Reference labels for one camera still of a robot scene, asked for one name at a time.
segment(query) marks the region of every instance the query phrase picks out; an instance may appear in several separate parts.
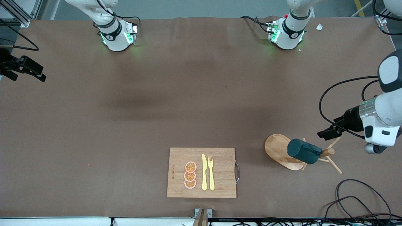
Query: orange slice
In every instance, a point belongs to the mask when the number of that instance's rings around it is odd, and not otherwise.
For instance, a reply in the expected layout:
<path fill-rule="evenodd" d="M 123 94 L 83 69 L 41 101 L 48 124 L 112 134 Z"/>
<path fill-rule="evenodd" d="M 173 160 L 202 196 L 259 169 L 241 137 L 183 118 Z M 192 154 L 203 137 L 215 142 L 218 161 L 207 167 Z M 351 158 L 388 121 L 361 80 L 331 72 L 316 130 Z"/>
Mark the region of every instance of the orange slice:
<path fill-rule="evenodd" d="M 184 180 L 186 180 L 187 182 L 193 182 L 195 180 L 195 173 L 188 173 L 185 172 L 184 173 Z"/>
<path fill-rule="evenodd" d="M 194 173 L 197 169 L 197 164 L 195 162 L 188 162 L 186 163 L 185 169 L 188 173 Z"/>
<path fill-rule="evenodd" d="M 197 184 L 196 181 L 192 182 L 184 181 L 184 186 L 188 189 L 193 189 L 196 184 Z"/>

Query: wooden oval base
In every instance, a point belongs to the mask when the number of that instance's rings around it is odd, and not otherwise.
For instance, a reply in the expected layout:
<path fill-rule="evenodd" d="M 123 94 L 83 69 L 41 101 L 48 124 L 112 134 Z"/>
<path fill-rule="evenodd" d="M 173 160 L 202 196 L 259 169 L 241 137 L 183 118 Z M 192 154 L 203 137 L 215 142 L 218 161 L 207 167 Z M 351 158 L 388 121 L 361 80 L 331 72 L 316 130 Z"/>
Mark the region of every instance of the wooden oval base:
<path fill-rule="evenodd" d="M 303 167 L 304 162 L 300 162 L 287 154 L 289 142 L 289 138 L 282 134 L 272 134 L 265 141 L 265 152 L 282 166 L 290 170 L 299 170 Z"/>

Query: gray floor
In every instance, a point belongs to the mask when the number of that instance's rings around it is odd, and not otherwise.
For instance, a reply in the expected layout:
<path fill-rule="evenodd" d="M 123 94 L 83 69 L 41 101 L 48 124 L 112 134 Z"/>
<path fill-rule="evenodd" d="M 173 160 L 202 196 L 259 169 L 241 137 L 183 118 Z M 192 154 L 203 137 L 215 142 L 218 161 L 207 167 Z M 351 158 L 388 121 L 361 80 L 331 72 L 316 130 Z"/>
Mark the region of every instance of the gray floor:
<path fill-rule="evenodd" d="M 361 6 L 369 0 L 360 0 Z M 378 0 L 378 10 L 384 5 Z M 354 0 L 324 0 L 314 6 L 316 17 L 346 17 L 356 12 Z M 169 19 L 176 17 L 267 17 L 283 16 L 289 12 L 286 0 L 120 0 L 113 10 L 121 16 L 138 16 L 141 19 Z M 371 6 L 363 11 L 365 16 L 373 16 Z M 49 20 L 89 20 L 79 9 L 65 0 L 45 0 L 41 9 L 41 19 Z M 388 20 L 391 33 L 402 32 L 402 22 Z M 0 38 L 15 40 L 16 34 L 5 26 L 0 26 Z M 393 36 L 397 49 L 402 49 L 402 35 Z M 1 40 L 2 44 L 10 42 Z"/>

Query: brown table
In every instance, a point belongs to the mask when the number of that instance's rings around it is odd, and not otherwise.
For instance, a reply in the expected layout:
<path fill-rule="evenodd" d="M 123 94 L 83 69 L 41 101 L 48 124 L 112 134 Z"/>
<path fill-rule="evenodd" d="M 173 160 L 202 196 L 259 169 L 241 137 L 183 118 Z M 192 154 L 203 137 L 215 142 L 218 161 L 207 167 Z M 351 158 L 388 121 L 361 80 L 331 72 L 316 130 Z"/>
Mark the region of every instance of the brown table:
<path fill-rule="evenodd" d="M 376 75 L 394 50 L 371 18 L 313 18 L 291 51 L 244 19 L 177 18 L 142 21 L 137 46 L 111 52 L 91 23 L 22 30 L 41 50 L 13 54 L 37 60 L 48 78 L 1 80 L 0 216 L 187 216 L 204 207 L 215 217 L 319 217 L 346 178 L 369 183 L 402 214 L 400 140 L 368 155 L 344 134 L 332 157 L 342 175 L 324 162 L 290 171 L 263 149 L 274 133 L 330 143 L 316 135 L 329 126 L 318 112 L 323 91 Z M 360 104 L 367 82 L 329 92 L 324 113 Z M 373 85 L 366 95 L 378 93 Z M 236 148 L 238 198 L 167 198 L 170 147 Z M 341 188 L 351 194 L 386 212 L 367 188 Z M 345 215 L 335 207 L 330 216 Z"/>

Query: cutting board handle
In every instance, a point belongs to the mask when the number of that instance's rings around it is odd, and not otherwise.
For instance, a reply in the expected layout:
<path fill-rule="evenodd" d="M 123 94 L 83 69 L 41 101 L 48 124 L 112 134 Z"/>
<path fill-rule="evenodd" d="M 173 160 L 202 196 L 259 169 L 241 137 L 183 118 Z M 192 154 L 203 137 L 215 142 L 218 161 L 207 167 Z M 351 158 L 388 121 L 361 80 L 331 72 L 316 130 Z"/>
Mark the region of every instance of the cutting board handle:
<path fill-rule="evenodd" d="M 237 185 L 237 183 L 239 182 L 239 180 L 240 180 L 240 167 L 239 167 L 239 164 L 237 164 L 237 161 L 235 160 L 234 161 L 234 166 L 235 166 L 235 169 L 236 169 L 236 166 L 237 166 L 237 179 L 236 179 L 236 185 Z"/>

